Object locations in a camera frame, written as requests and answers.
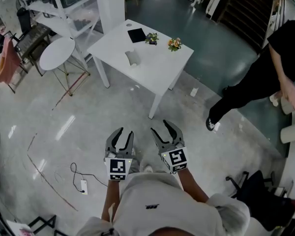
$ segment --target power cable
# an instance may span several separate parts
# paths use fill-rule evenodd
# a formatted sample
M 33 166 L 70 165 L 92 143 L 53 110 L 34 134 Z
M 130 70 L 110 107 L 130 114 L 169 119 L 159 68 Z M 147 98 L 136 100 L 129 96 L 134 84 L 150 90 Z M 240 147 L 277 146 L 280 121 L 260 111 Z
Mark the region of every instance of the power cable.
M 74 187 L 77 189 L 77 191 L 79 191 L 79 192 L 81 192 L 81 193 L 84 193 L 84 191 L 83 191 L 83 190 L 80 191 L 80 190 L 78 189 L 78 187 L 77 187 L 77 186 L 75 185 L 75 183 L 74 183 L 75 174 L 80 174 L 80 175 L 82 176 L 82 179 L 83 179 L 83 180 L 84 180 L 83 176 L 93 176 L 93 177 L 95 177 L 95 179 L 96 179 L 98 182 L 100 182 L 102 185 L 105 185 L 105 186 L 107 187 L 107 185 L 104 184 L 104 183 L 102 183 L 100 180 L 98 180 L 98 178 L 97 178 L 95 175 L 93 175 L 93 174 L 84 174 L 84 173 L 79 172 L 79 171 L 77 170 L 77 164 L 76 164 L 76 163 L 71 163 L 71 165 L 70 165 L 70 170 L 74 173 L 74 175 L 73 175 L 73 185 L 74 185 Z

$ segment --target white sneaker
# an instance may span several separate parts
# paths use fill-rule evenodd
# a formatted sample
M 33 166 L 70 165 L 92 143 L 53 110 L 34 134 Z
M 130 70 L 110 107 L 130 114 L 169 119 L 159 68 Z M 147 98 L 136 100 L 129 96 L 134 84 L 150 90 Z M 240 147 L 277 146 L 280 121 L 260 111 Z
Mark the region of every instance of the white sneaker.
M 275 98 L 274 96 L 275 96 L 275 94 L 271 95 L 269 97 L 269 100 L 272 102 L 274 107 L 277 107 L 279 105 L 279 100 L 277 98 Z
M 206 119 L 206 128 L 209 130 L 209 131 L 212 131 L 215 127 L 215 124 L 211 121 L 210 117 L 208 117 Z
M 137 155 L 137 150 L 134 147 L 132 147 L 131 155 L 133 155 L 133 156 Z
M 143 172 L 146 172 L 146 173 L 153 173 L 153 168 L 150 166 L 150 165 L 147 165 Z

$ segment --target white pillar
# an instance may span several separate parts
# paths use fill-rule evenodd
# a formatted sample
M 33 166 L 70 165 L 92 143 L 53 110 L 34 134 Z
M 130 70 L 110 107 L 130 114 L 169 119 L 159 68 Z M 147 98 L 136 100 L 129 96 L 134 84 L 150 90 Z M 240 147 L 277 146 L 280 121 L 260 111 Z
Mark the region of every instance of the white pillar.
M 120 25 L 124 20 L 124 0 L 97 0 L 104 34 Z

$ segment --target staircase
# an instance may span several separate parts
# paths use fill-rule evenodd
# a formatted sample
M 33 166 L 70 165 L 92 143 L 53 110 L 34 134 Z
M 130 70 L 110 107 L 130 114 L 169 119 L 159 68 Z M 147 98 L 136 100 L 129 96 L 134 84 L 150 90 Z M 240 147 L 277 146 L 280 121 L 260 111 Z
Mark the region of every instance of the staircase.
M 219 21 L 259 52 L 266 37 L 272 3 L 273 0 L 229 0 Z

